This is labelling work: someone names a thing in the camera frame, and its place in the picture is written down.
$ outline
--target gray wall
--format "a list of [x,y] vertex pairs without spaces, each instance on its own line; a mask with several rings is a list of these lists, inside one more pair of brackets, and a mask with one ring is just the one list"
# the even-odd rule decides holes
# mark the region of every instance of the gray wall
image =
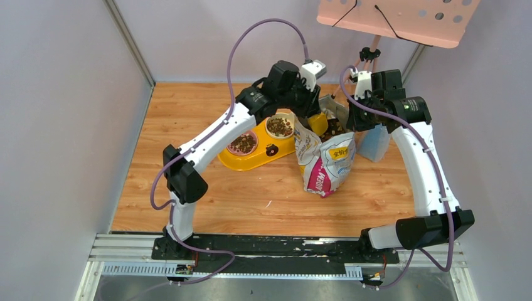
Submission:
[[1,1],[0,41],[0,299],[72,300],[150,89],[102,1]]
[[[321,82],[336,83],[341,69],[354,63],[362,47],[373,39],[370,34],[319,24],[319,0],[116,2],[151,73],[162,82],[224,82],[227,58],[236,40],[253,23],[266,18],[283,18],[298,26],[311,58],[327,65]],[[414,48],[411,42],[383,38],[379,65],[403,69]],[[238,47],[232,79],[254,82],[266,76],[278,60],[300,65],[301,42],[284,24],[261,25]]]
[[480,300],[529,300],[532,3],[482,0],[460,45],[431,48],[408,83],[434,118],[447,179],[476,223],[461,238]]

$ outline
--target wood grain surface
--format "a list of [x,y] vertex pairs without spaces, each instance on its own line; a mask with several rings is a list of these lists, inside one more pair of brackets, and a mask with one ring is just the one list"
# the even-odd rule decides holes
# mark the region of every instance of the wood grain surface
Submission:
[[[247,86],[236,84],[235,94]],[[322,95],[334,88],[323,85]],[[169,210],[155,211],[149,204],[151,184],[162,168],[162,150],[191,140],[228,106],[225,83],[157,84],[113,230],[162,230]],[[393,142],[379,163],[357,155],[347,181],[324,199],[303,191],[294,154],[245,172],[232,171],[215,159],[202,176],[209,190],[198,201],[196,233],[359,236],[364,228],[414,215],[412,188]],[[163,179],[156,190],[157,204],[168,197]]]

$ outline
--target robotic arm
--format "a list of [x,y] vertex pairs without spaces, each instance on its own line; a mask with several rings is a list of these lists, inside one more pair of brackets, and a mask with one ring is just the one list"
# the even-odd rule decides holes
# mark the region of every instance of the robotic arm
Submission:
[[[174,209],[173,226],[180,240],[192,235],[196,202],[208,189],[200,174],[231,141],[275,114],[278,108],[291,109],[302,123],[306,121],[317,134],[320,134],[321,130],[326,130],[322,125],[323,121],[325,124],[327,122],[321,118],[324,116],[318,104],[320,87],[316,85],[316,80],[325,72],[325,65],[319,61],[308,62],[301,69],[289,62],[279,61],[272,67],[268,77],[261,78],[251,87],[242,90],[236,97],[236,107],[228,120],[224,121],[229,111],[179,149],[175,149],[172,145],[165,148],[163,158],[166,165],[176,158],[181,150],[190,149],[197,140],[208,136],[220,122],[225,123],[215,135],[208,137],[199,149],[191,149],[188,155],[165,172],[171,198],[178,200]],[[368,71],[354,71],[351,79],[357,82],[354,98],[366,107],[407,121],[427,142],[441,170],[432,137],[431,117],[425,100],[421,97],[406,97],[399,70],[373,74]],[[446,198],[442,198],[431,161],[418,139],[397,121],[370,114],[352,103],[349,104],[350,129],[364,131],[378,124],[387,127],[405,160],[414,193],[417,217],[399,219],[395,224],[363,230],[361,252],[371,253],[396,247],[412,250],[448,242],[449,219],[443,201],[448,201],[452,211],[454,237],[460,236],[474,223],[472,211],[460,209],[459,202],[452,194],[443,173]],[[175,240],[172,231],[168,233]]]

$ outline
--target gray floor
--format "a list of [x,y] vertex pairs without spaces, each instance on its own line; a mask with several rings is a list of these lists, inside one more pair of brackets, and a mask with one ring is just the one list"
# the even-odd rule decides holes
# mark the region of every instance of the gray floor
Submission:
[[[386,269],[388,282],[399,269]],[[145,289],[163,282],[164,277],[103,276],[101,300],[125,301]],[[363,289],[359,282],[327,280],[252,280],[214,278],[190,286],[163,286],[135,298],[136,301],[216,300],[444,300],[457,301],[448,273],[436,268],[411,268],[403,280],[389,290],[374,292]]]

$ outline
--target pet food bag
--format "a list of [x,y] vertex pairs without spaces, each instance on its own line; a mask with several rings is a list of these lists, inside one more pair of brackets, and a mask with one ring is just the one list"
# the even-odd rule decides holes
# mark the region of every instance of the pet food bag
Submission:
[[325,198],[346,180],[355,154],[354,132],[346,130],[349,110],[329,95],[319,100],[327,115],[322,136],[295,121],[295,154],[303,175],[304,190]]

